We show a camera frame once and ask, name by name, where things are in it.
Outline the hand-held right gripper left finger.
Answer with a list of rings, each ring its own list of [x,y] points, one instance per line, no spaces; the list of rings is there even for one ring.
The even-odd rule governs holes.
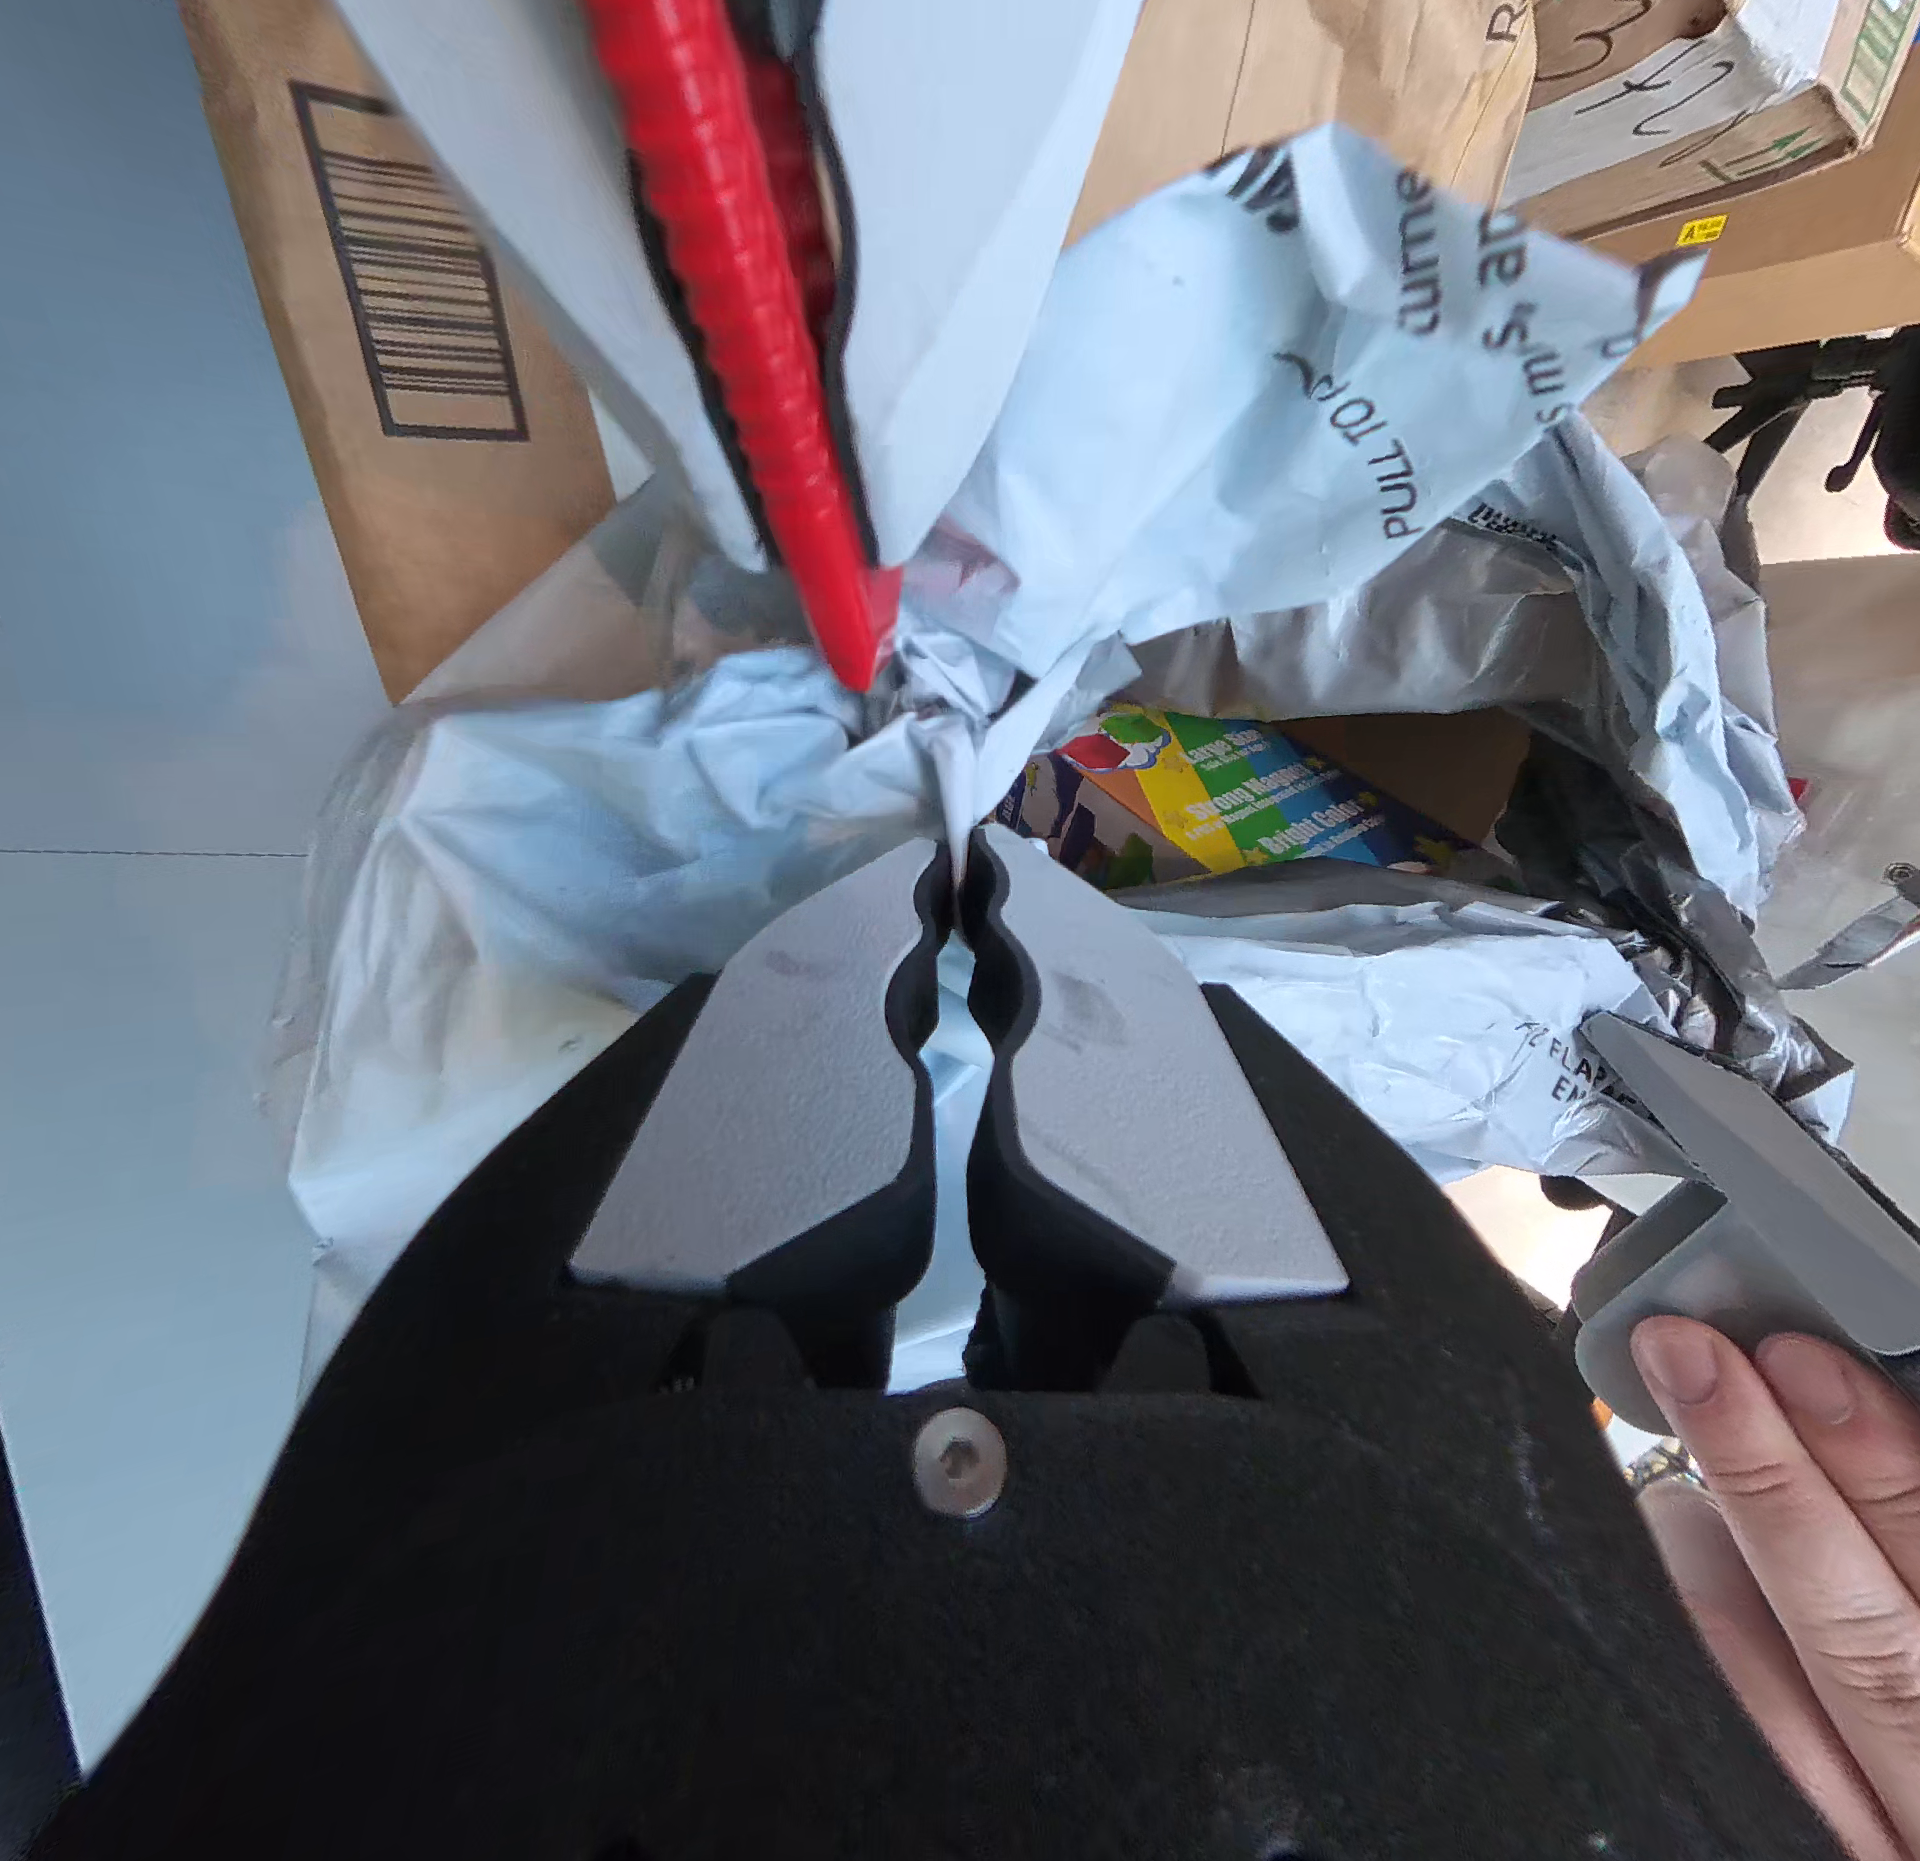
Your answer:
[[[951,922],[942,840],[806,896],[711,978],[570,1258],[592,1288],[778,1318],[812,1378],[884,1390],[931,1268],[924,1048]]]

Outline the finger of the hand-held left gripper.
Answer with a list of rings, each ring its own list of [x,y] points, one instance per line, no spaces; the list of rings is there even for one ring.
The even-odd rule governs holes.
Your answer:
[[[574,0],[332,0],[587,391],[738,566],[758,503]]]
[[[839,349],[885,566],[955,498],[1019,368],[1143,0],[823,0],[850,201]]]

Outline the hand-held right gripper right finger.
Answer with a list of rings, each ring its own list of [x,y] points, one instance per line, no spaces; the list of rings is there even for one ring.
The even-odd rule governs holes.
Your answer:
[[[1348,1292],[1203,985],[1143,913],[984,824],[958,922],[989,1041],[973,1383],[1092,1390],[1148,1318]]]

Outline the white grey plastic mailer bag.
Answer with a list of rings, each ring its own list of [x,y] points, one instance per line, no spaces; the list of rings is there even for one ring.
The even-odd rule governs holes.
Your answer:
[[[282,1010],[290,1182],[348,1313],[481,1156],[694,968],[989,815],[1110,696],[1532,727],[1508,896],[1261,896],[1158,932],[1436,1181],[1675,1171],[1574,1033],[1609,1010],[1839,1138],[1854,1084],[1753,926],[1798,830],[1763,607],[1704,454],[1575,404],[1691,291],[1345,127],[1078,243],[859,696],[656,476],[430,673],[328,804]]]

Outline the colourful striped box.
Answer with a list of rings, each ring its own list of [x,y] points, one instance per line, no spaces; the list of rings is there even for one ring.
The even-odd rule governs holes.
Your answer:
[[[1136,700],[1032,755],[993,817],[1102,891],[1294,862],[1441,875],[1479,849],[1278,722]]]

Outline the brown paper bag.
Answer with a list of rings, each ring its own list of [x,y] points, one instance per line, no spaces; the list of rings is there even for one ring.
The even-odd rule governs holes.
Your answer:
[[[1143,0],[1064,241],[1328,122],[1492,204],[1535,63],[1530,0]]]

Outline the cardboard box with barcode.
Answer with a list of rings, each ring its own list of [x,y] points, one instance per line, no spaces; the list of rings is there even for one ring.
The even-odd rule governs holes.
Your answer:
[[[587,391],[332,0],[177,0],[324,518],[400,700],[613,505]]]

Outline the small brown cardboard box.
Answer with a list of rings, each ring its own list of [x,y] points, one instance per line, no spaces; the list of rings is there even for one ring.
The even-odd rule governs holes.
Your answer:
[[[1506,709],[1338,715],[1283,722],[1321,752],[1465,840],[1490,840],[1532,732]]]

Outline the white-topped handwritten cardboard box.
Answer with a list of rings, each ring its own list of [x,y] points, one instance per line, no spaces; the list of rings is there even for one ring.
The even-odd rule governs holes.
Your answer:
[[[1917,0],[1529,0],[1535,70],[1500,204],[1607,234],[1846,163]]]

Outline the black office chair base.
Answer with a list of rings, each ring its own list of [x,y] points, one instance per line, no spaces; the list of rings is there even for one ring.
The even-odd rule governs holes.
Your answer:
[[[1828,469],[1830,493],[1854,486],[1865,465],[1884,493],[1882,532],[1904,554],[1917,552],[1917,327],[1738,353],[1742,379],[1718,384],[1711,406],[1724,415],[1706,446],[1737,469],[1733,495],[1745,519],[1809,410],[1854,391],[1871,396],[1850,454]]]

